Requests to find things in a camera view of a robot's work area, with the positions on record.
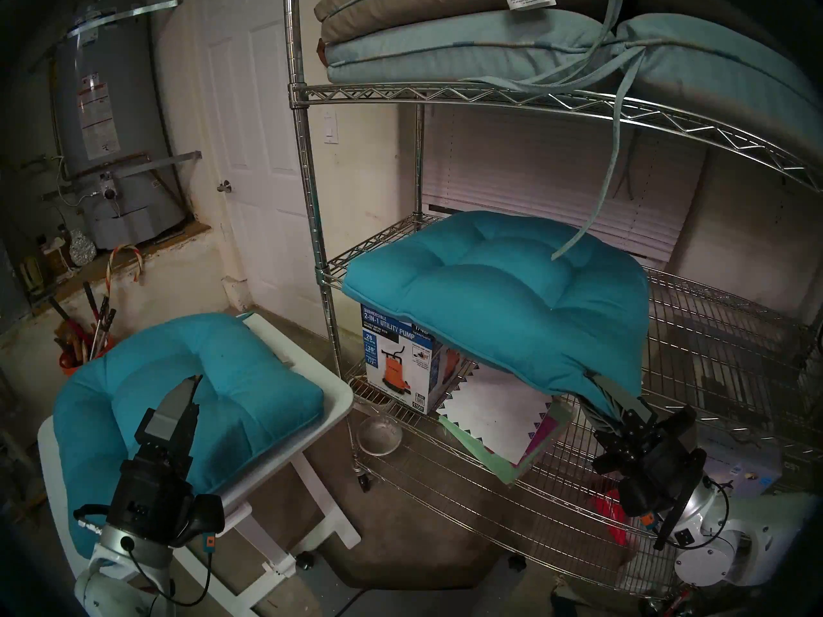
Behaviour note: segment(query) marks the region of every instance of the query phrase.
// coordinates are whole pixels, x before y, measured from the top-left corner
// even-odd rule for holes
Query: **orange pump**
[[[409,383],[403,380],[403,358],[400,354],[406,350],[404,346],[400,351],[395,351],[389,354],[388,351],[383,351],[386,354],[386,373],[383,376],[383,384],[392,391],[397,393],[411,393]]]
[[[441,384],[446,384],[446,381],[454,375],[454,370],[457,368],[457,363],[460,361],[460,352],[455,351],[454,349],[450,349],[446,352],[446,370],[444,371],[443,382]]]

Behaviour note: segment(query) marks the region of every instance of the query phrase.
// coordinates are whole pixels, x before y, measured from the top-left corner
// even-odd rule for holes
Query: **water heater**
[[[181,222],[151,70],[149,19],[140,0],[80,6],[55,50],[54,108],[63,173],[100,249],[137,244]]]

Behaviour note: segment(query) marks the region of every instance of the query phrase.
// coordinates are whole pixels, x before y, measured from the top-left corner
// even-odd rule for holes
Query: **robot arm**
[[[194,392],[201,376],[191,376],[172,389],[157,410],[148,409],[134,437],[140,444],[131,460],[120,466],[120,480],[109,506],[87,504],[74,512],[75,519],[100,535],[91,562],[77,579],[75,597],[89,615],[119,617],[145,614],[172,615],[173,599],[169,564],[172,549],[201,534],[213,535],[225,526],[219,495],[194,495],[186,481],[192,459],[198,406]],[[105,526],[95,526],[86,515],[106,515]],[[213,540],[207,542],[211,575]],[[132,577],[142,574],[157,591],[152,595],[129,586],[123,579],[104,575],[114,563]]]
[[[654,549],[670,545],[679,550],[677,576],[695,586],[766,582],[814,513],[817,498],[800,493],[729,498],[704,473],[706,452],[689,452],[679,439],[695,424],[691,407],[660,420],[643,398],[604,376],[588,377],[615,413],[604,419],[581,399],[605,449],[592,468],[600,475],[618,471],[623,476],[617,490],[626,515],[663,518]]]

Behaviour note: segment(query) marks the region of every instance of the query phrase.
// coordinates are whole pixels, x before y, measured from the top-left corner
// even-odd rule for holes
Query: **wire shelving unit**
[[[423,212],[424,104],[531,109],[611,121],[613,95],[534,95],[473,83],[306,85],[299,12],[298,0],[284,0],[289,100],[315,272],[336,369],[352,386],[358,408],[392,416],[407,431],[401,448],[379,458],[358,454],[349,426],[355,472],[368,472],[467,530],[558,572],[639,595],[665,595],[676,583],[671,547],[654,551],[653,536],[639,524],[604,517],[595,509],[614,504],[616,482],[592,471],[591,460],[601,449],[573,397],[561,397],[574,411],[565,435],[522,478],[511,486],[503,485],[463,449],[436,416],[422,416],[369,386],[363,377],[363,362],[348,373],[342,371],[332,297],[332,289],[341,289],[354,258],[439,219]],[[320,221],[308,107],[371,103],[416,106],[415,210],[329,259]],[[823,191],[822,173],[740,128],[631,98],[625,99],[620,120],[730,150],[814,192]],[[727,292],[651,268],[646,273],[649,329],[643,388],[647,402],[660,410],[688,404],[698,410],[705,425],[751,441],[779,444],[784,456],[779,486],[810,489],[811,470],[823,457],[823,432],[815,424],[817,408],[823,409],[823,363],[810,356],[814,341],[809,329]],[[465,365],[463,373],[469,368]]]

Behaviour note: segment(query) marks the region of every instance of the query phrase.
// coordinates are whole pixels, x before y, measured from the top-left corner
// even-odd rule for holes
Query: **green folder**
[[[476,457],[485,468],[494,473],[501,482],[510,485],[523,473],[529,470],[534,461],[541,456],[547,448],[551,446],[557,438],[561,437],[569,426],[573,414],[564,404],[555,401],[551,405],[551,418],[557,422],[556,427],[543,439],[541,442],[529,451],[517,465],[512,464],[504,457],[500,457],[495,453],[489,451],[483,446],[483,443],[472,438],[471,435],[456,426],[454,422],[449,422],[445,416],[440,416],[440,423],[448,430],[451,435],[454,435],[463,447]]]

